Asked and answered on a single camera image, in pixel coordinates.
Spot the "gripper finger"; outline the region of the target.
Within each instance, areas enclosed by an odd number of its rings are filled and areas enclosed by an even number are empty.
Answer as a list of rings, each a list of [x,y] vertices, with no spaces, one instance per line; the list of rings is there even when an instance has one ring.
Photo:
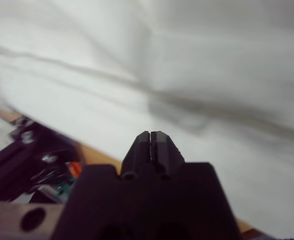
[[[143,166],[150,162],[150,133],[139,134],[122,161],[121,177],[124,180],[136,178]]]
[[[150,156],[155,172],[163,180],[169,180],[185,164],[185,159],[171,137],[164,132],[151,132],[150,140]]]

